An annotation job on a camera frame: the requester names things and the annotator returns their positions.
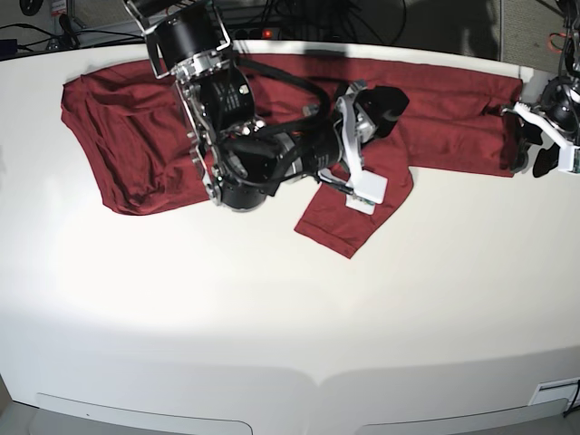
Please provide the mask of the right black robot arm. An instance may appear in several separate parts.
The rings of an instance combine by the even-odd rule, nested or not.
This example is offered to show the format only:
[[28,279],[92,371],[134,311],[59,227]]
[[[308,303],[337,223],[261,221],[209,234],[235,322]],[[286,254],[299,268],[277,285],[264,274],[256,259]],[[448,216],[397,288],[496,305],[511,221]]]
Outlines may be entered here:
[[[191,143],[191,158],[209,198],[247,212],[281,184],[310,177],[343,193],[348,208],[370,215],[388,180],[364,166],[363,148],[387,137],[408,106],[400,89],[350,82],[331,99],[318,85],[238,57],[210,1],[128,1],[157,78],[172,77]],[[301,118],[267,125],[246,77],[252,70],[311,93]]]

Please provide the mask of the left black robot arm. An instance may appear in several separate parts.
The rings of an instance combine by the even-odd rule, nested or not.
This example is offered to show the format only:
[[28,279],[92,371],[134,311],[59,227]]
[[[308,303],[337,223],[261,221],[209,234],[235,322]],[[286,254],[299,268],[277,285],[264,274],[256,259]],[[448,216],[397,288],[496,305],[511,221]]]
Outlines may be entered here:
[[579,173],[579,3],[558,1],[565,32],[559,50],[557,75],[547,82],[534,103],[517,101],[501,115],[514,121],[517,148],[509,166],[516,174],[529,163],[529,149],[540,148],[532,173],[541,178],[556,169]]

